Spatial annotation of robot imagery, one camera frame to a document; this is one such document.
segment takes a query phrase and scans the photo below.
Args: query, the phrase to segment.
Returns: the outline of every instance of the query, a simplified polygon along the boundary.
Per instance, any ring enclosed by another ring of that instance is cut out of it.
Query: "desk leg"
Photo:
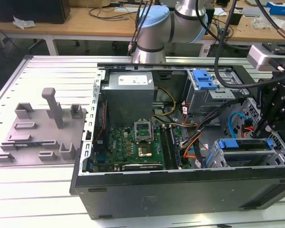
[[[176,43],[172,43],[171,54],[175,54],[175,52],[176,52]]]
[[[199,52],[199,57],[207,57],[212,43],[213,43],[212,41],[210,41],[210,42],[209,41],[204,41],[202,43],[201,49],[200,49],[200,52]]]
[[[84,40],[84,44],[85,44],[85,53],[88,54],[90,52],[89,41]]]
[[[51,38],[46,38],[45,40],[47,43],[47,48],[48,48],[49,54],[51,56],[59,56],[55,40],[53,40]]]

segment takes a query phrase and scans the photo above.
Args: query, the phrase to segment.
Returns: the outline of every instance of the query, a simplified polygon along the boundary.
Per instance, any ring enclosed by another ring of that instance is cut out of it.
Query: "wooden desk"
[[[237,6],[247,6],[244,2],[238,1]],[[124,12],[101,12],[100,16],[109,17],[123,14]],[[12,23],[1,23],[0,28],[10,38],[39,38],[47,43],[50,55],[58,55],[55,39],[78,39],[78,40],[111,40],[111,41],[129,41],[134,33],[134,20],[129,15],[128,20],[106,21],[91,17],[87,8],[71,8],[71,13],[66,22],[62,25],[36,23],[34,28],[24,30],[17,28]],[[226,21],[226,16],[216,17],[219,20]],[[255,30],[252,27],[252,18],[242,17],[238,26],[232,26],[233,36],[229,39],[230,44],[251,45],[255,42],[264,41],[282,41],[283,38],[272,29]],[[206,56],[214,39],[210,35],[204,36],[199,42],[202,43],[200,56]]]

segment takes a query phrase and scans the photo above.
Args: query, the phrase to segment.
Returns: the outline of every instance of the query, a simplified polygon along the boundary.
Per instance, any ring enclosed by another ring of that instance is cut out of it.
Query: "ram slot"
[[[161,146],[163,151],[163,158],[165,161],[165,168],[167,170],[177,169],[176,159],[173,151],[173,142],[169,129],[160,130]]]

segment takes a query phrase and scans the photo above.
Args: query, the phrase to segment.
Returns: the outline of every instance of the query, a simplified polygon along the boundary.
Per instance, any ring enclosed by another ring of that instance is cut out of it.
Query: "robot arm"
[[[151,6],[138,35],[133,62],[165,63],[166,43],[193,43],[202,39],[205,29],[197,18],[195,4],[196,0],[181,0],[174,12],[165,6]],[[199,14],[207,24],[204,0],[199,1]]]

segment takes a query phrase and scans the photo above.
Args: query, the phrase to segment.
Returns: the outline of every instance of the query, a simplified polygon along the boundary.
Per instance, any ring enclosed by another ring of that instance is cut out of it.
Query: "gray peg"
[[[57,128],[61,129],[63,125],[63,120],[62,120],[62,114],[59,111],[56,99],[54,97],[55,92],[56,91],[54,88],[44,88],[42,90],[42,97],[47,100],[48,106],[52,112]]]

